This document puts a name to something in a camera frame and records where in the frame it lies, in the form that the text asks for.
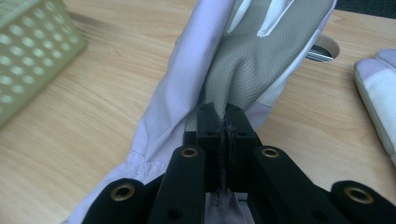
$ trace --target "black clamp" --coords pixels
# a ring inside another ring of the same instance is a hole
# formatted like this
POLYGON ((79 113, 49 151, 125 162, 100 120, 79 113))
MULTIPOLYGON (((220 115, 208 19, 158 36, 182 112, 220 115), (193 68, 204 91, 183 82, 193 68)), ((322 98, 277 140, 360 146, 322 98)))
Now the black clamp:
POLYGON ((227 105, 220 122, 212 104, 198 111, 197 132, 185 133, 164 175, 146 186, 109 184, 85 224, 202 224, 205 193, 246 192, 256 224, 396 223, 396 207, 374 190, 341 181, 327 192, 281 149, 263 146, 242 109, 227 105))

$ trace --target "perforated basket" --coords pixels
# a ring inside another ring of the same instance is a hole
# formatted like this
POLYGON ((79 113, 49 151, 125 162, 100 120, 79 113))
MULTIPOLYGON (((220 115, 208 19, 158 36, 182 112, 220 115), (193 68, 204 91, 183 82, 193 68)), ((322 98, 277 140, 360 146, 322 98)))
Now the perforated basket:
POLYGON ((62 0, 0 0, 0 127, 85 44, 62 0))

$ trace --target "wood grain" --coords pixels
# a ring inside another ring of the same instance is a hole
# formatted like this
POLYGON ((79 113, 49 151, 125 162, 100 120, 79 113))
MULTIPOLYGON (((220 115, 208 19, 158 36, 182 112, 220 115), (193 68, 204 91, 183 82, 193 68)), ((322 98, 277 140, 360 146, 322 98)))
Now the wood grain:
MULTIPOLYGON (((88 47, 0 131, 0 222, 60 223, 129 152, 193 0, 66 0, 88 47)), ((396 21, 335 11, 329 63, 305 61, 262 141, 319 186, 353 179, 396 203, 396 169, 352 79, 353 64, 396 48, 396 21)))

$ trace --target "basket hole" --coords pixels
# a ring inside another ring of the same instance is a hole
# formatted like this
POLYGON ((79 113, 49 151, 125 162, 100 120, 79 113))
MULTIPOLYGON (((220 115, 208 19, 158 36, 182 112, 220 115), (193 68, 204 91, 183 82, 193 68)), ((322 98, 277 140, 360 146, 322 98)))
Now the basket hole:
POLYGON ((54 16, 53 16, 53 19, 55 19, 58 23, 64 23, 64 17, 63 16, 61 16, 61 14, 55 14, 54 16))
POLYGON ((27 66, 33 66, 33 65, 35 65, 35 60, 33 60, 33 59, 29 58, 29 57, 23 58, 23 59, 22 59, 22 62, 23 62, 24 64, 26 64, 27 66))
POLYGON ((11 38, 9 38, 8 35, 0 34, 0 43, 2 43, 4 45, 10 45, 11 44, 11 38))
POLYGON ((72 29, 70 29, 69 26, 65 25, 62 27, 62 29, 64 30, 65 33, 70 34, 72 32, 72 29))
POLYGON ((0 102, 4 104, 12 104, 14 102, 14 98, 10 95, 2 95, 0 97, 0 102))
POLYGON ((44 57, 44 51, 42 49, 34 49, 33 54, 39 58, 44 57))
POLYGON ((46 49, 53 49, 53 44, 49 40, 45 40, 43 45, 46 49))
POLYGON ((70 45, 68 45, 67 43, 62 43, 62 49, 64 49, 65 51, 69 51, 70 45))
POLYGON ((41 30, 38 30, 38 29, 33 30, 33 35, 39 39, 43 39, 44 37, 46 37, 44 32, 42 32, 41 30))
POLYGON ((62 40, 63 40, 62 35, 59 34, 59 33, 53 34, 53 38, 54 38, 55 40, 57 40, 57 41, 62 41, 62 40))
POLYGON ((26 84, 33 84, 33 83, 35 83, 35 79, 34 79, 33 77, 30 77, 30 76, 26 76, 26 77, 24 77, 22 80, 23 80, 23 82, 26 83, 26 84))
POLYGON ((11 67, 11 73, 17 76, 23 75, 24 71, 23 68, 18 67, 18 66, 13 66, 11 67))
POLYGON ((9 26, 9 31, 14 35, 23 35, 22 28, 15 24, 9 26))
POLYGON ((10 77, 0 77, 0 83, 4 85, 11 85, 12 84, 12 78, 10 77))
POLYGON ((12 64, 12 60, 6 56, 1 55, 0 56, 0 64, 2 65, 11 65, 12 64))
POLYGON ((49 58, 46 58, 43 60, 43 64, 46 65, 47 67, 53 66, 53 61, 49 58))
POLYGON ((33 68, 33 73, 35 73, 36 75, 42 76, 44 75, 44 69, 42 69, 41 67, 34 67, 33 68))
POLYGON ((53 3, 51 3, 50 1, 47 1, 47 2, 46 2, 46 8, 47 8, 49 11, 55 11, 55 10, 56 10, 55 5, 53 5, 53 3))
POLYGON ((19 94, 24 93, 24 87, 23 87, 23 86, 20 86, 20 85, 14 85, 14 86, 12 86, 12 87, 11 87, 11 90, 12 90, 13 92, 19 93, 19 94))
POLYGON ((40 8, 35 8, 35 10, 33 10, 33 14, 35 14, 35 16, 39 19, 46 18, 46 14, 44 14, 43 10, 41 10, 40 8))
POLYGON ((54 50, 54 51, 52 52, 52 56, 53 56, 54 58, 56 58, 56 59, 60 59, 60 58, 62 58, 62 53, 61 53, 59 50, 54 50))
POLYGON ((10 49, 11 53, 15 54, 16 56, 22 56, 23 55, 23 49, 17 46, 12 46, 10 49))
POLYGON ((29 37, 24 37, 22 39, 22 43, 23 45, 25 45, 26 47, 34 47, 35 46, 35 41, 33 41, 31 38, 29 37))
POLYGON ((22 18, 22 23, 25 24, 28 27, 34 27, 35 26, 35 21, 32 20, 30 17, 23 17, 22 18))
POLYGON ((77 38, 75 35, 73 35, 73 36, 70 37, 70 41, 71 41, 73 44, 77 44, 77 43, 78 43, 78 38, 77 38))
POLYGON ((55 27, 53 26, 53 24, 50 21, 45 21, 44 27, 49 31, 53 31, 55 29, 55 27))

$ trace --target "black fabric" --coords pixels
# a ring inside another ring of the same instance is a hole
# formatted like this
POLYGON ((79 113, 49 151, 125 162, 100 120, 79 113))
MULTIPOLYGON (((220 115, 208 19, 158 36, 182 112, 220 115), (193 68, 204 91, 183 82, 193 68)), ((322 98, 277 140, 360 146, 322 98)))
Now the black fabric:
POLYGON ((336 9, 396 19, 395 0, 338 0, 336 9))

